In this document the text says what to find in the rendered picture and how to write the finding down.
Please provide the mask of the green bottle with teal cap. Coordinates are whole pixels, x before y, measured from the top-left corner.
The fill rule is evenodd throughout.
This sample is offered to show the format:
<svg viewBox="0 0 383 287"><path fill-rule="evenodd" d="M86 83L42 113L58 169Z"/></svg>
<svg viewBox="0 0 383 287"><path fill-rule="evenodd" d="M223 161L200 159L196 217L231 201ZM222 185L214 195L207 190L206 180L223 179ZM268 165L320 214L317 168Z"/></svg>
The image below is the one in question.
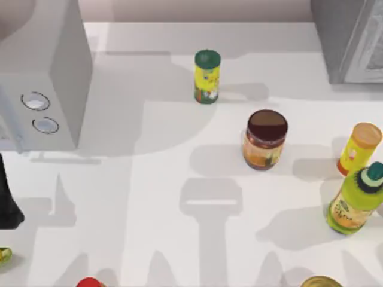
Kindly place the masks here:
<svg viewBox="0 0 383 287"><path fill-rule="evenodd" d="M330 228L344 235L360 230L371 214L383 204L383 163L349 173L330 202L326 221Z"/></svg>

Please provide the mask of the green and yellow can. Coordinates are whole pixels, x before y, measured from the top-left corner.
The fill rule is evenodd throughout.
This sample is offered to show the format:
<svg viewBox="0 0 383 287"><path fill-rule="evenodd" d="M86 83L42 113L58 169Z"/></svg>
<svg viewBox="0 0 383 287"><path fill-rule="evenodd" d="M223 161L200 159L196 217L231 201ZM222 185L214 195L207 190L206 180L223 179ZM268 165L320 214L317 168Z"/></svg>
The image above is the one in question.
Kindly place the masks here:
<svg viewBox="0 0 383 287"><path fill-rule="evenodd" d="M201 104L218 99L221 56L214 50L201 50L194 57L194 98Z"/></svg>

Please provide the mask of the jar with dark brown lid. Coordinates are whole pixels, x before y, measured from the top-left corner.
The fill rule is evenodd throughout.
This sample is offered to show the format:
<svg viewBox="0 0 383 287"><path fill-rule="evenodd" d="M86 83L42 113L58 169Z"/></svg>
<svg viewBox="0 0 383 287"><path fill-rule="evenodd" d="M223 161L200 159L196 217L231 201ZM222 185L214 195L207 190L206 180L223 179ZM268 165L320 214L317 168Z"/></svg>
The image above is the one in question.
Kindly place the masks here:
<svg viewBox="0 0 383 287"><path fill-rule="evenodd" d="M288 131L285 117L272 109L252 113L245 129L242 153L250 167L268 170L277 164Z"/></svg>

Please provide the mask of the pale microwave oven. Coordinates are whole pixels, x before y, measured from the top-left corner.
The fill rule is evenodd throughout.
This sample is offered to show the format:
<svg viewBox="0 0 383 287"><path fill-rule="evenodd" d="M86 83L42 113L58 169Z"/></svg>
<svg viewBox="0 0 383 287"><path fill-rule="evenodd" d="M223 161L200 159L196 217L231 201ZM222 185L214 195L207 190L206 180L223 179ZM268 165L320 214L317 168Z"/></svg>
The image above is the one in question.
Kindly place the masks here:
<svg viewBox="0 0 383 287"><path fill-rule="evenodd" d="M92 71L78 0L0 0L0 152L76 149ZM20 97L33 91L50 107L25 107ZM56 133L32 126L44 117Z"/></svg>

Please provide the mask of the yellow green bottle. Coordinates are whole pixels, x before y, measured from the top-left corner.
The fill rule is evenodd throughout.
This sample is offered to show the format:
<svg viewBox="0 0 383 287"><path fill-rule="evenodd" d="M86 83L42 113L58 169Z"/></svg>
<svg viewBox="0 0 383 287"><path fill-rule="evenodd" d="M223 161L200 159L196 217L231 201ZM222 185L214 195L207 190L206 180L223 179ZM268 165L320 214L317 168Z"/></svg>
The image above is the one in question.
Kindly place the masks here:
<svg viewBox="0 0 383 287"><path fill-rule="evenodd" d="M0 267L6 264L13 256L13 252L8 247L0 247Z"/></svg>

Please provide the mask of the yellow can with orange lid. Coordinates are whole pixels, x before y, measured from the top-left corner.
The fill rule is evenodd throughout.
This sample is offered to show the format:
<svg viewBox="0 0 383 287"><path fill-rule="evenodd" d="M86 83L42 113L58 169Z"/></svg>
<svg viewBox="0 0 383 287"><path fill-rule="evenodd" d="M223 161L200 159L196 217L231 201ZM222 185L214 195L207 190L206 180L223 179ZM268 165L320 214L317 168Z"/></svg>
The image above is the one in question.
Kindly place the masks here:
<svg viewBox="0 0 383 287"><path fill-rule="evenodd" d="M338 160L338 170L344 176L365 167L382 141L381 130L372 123L358 123Z"/></svg>

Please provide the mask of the red lid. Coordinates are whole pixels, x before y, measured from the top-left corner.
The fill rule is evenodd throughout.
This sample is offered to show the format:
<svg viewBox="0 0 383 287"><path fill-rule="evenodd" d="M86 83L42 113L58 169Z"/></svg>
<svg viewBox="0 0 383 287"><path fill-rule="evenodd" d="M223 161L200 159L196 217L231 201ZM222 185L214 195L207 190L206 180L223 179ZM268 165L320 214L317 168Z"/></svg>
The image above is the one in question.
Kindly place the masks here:
<svg viewBox="0 0 383 287"><path fill-rule="evenodd" d="M94 277L85 277L81 279L75 287L106 287L102 282Z"/></svg>

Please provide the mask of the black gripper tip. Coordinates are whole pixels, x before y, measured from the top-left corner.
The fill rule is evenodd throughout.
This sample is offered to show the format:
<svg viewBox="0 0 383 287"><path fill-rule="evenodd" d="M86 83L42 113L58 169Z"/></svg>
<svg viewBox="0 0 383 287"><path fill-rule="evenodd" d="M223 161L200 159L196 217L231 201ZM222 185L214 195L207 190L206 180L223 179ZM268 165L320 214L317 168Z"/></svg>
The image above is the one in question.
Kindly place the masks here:
<svg viewBox="0 0 383 287"><path fill-rule="evenodd" d="M25 216L14 201L8 186L4 161L0 153L0 230L15 230Z"/></svg>

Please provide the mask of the grey cabinet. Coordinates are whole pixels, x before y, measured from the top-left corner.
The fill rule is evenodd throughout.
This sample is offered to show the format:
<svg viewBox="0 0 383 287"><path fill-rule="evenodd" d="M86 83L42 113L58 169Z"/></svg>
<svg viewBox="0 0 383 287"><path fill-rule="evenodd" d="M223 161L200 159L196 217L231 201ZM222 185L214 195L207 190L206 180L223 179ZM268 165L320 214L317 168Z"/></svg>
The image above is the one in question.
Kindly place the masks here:
<svg viewBox="0 0 383 287"><path fill-rule="evenodd" d="M311 0L330 84L383 84L383 0Z"/></svg>

